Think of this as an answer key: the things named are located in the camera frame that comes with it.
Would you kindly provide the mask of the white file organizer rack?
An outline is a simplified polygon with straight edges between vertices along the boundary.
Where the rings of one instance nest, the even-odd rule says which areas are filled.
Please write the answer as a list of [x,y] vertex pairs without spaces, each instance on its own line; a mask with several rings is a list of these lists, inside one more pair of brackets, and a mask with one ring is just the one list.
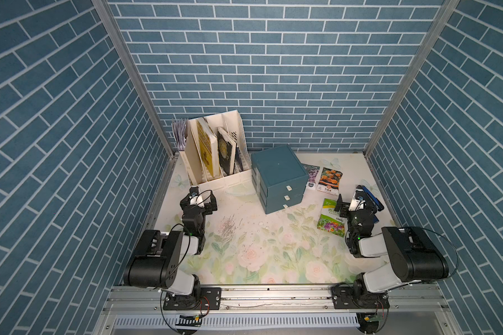
[[192,186],[225,188],[251,178],[252,162],[239,111],[175,119],[172,132]]

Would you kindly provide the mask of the green flower seed bag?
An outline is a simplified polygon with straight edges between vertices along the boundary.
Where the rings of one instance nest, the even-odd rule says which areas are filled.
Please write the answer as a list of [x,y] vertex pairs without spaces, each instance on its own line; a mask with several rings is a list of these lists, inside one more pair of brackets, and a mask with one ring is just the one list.
[[336,200],[324,199],[317,228],[339,237],[345,237],[347,231],[347,218],[335,211]]

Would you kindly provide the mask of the yellow cover book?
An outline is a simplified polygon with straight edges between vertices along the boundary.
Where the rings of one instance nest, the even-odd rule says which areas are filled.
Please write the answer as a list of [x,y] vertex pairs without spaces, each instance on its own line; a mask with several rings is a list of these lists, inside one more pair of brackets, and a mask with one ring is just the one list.
[[198,148],[205,171],[209,180],[216,180],[222,177],[219,164],[217,136],[204,118],[196,120],[198,133]]

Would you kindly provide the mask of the purple striped folder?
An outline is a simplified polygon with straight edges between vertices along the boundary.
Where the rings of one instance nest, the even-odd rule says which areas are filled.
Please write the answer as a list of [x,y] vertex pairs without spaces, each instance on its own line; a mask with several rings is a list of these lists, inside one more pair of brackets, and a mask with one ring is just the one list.
[[187,145],[188,136],[188,120],[187,119],[174,119],[172,121],[172,131],[175,138],[177,150],[184,152]]

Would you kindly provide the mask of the floral table mat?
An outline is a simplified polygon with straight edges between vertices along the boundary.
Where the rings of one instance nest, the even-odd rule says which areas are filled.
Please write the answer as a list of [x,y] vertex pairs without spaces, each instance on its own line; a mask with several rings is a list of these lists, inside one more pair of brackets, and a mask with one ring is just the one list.
[[[340,192],[349,202],[357,185],[367,187],[383,203],[377,183],[363,154],[296,154],[302,163],[340,171]],[[265,214],[249,177],[207,186],[218,210],[206,216],[205,246],[199,255],[187,255],[179,270],[195,274],[203,284],[281,284],[352,282],[361,272],[389,262],[381,258],[355,258],[344,237],[317,228],[326,193],[306,189],[303,201]],[[179,202],[190,182],[182,159],[175,164],[155,229],[168,232],[181,223]]]

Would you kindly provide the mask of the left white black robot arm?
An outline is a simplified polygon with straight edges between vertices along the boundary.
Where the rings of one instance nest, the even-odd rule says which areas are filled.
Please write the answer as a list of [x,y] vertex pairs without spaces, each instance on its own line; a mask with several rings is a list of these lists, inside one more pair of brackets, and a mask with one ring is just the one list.
[[186,256],[203,251],[206,216],[217,211],[217,200],[211,190],[192,187],[180,207],[181,222],[168,233],[142,233],[125,268],[124,285],[162,290],[162,308],[167,311],[218,310],[222,289],[206,287],[197,275],[180,269]]

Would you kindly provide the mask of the aluminium mounting rail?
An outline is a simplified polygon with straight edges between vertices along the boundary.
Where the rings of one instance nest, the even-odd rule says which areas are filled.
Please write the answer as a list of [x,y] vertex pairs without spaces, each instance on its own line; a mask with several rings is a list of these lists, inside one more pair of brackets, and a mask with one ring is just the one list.
[[[348,298],[338,298],[331,284],[306,285],[220,285],[210,286],[207,297],[201,302],[202,312],[228,313],[332,313],[332,312],[445,312],[449,306],[435,284],[404,286],[388,293],[389,305],[376,301],[353,303]],[[103,315],[158,314],[165,301],[165,293],[154,289],[115,286],[103,307]]]

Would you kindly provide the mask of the teal three-drawer cabinet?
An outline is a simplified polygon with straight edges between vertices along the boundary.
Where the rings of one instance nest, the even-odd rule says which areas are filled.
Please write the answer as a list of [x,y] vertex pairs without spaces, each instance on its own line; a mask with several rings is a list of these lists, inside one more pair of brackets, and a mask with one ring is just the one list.
[[303,201],[308,172],[289,145],[251,154],[252,182],[266,214]]

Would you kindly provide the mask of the purple flower seed bag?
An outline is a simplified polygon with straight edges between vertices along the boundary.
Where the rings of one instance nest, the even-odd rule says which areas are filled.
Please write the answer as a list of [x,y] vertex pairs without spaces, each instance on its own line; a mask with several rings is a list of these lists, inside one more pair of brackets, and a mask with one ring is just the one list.
[[308,164],[303,164],[303,167],[308,174],[306,187],[310,190],[316,190],[319,178],[318,175],[321,172],[321,167]]

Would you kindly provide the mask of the orange flower seed bag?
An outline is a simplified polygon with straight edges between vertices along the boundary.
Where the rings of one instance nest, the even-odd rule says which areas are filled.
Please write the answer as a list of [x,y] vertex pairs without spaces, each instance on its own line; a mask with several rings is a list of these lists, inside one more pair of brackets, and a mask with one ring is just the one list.
[[342,172],[323,167],[319,176],[317,190],[330,195],[339,195]]

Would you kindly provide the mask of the dark sunflower cover book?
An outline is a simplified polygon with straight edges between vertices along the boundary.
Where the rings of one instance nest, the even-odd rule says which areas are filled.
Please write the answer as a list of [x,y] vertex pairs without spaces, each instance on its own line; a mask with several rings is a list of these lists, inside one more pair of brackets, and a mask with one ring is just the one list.
[[234,173],[237,143],[224,128],[219,127],[217,132],[219,163],[222,170],[231,175]]

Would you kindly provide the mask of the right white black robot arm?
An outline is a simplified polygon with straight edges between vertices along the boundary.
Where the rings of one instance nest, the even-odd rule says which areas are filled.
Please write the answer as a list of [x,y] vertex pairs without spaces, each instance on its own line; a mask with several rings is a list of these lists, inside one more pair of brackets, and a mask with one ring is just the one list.
[[339,283],[332,287],[336,309],[387,309],[388,292],[414,283],[430,283],[446,279],[449,265],[440,250],[419,227],[382,227],[373,234],[376,213],[384,209],[382,203],[366,192],[350,202],[339,197],[334,212],[347,220],[345,243],[355,258],[381,258],[388,262],[381,267],[362,272],[353,283]]

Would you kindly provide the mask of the thin dark blue book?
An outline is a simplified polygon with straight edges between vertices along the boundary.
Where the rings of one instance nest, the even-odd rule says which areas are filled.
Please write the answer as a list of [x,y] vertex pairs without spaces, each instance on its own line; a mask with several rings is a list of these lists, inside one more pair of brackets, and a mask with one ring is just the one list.
[[240,151],[239,147],[236,148],[235,161],[236,161],[236,165],[237,165],[239,171],[243,172],[245,170],[244,169],[244,163],[243,163],[243,156],[242,156],[242,152]]

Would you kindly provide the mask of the blue stapler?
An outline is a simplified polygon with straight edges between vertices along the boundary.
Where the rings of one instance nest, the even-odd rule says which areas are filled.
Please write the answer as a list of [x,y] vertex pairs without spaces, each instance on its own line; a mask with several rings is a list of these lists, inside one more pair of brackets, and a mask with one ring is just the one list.
[[355,191],[356,199],[359,200],[359,205],[364,202],[367,205],[372,204],[377,212],[385,209],[381,201],[364,185],[358,185]]

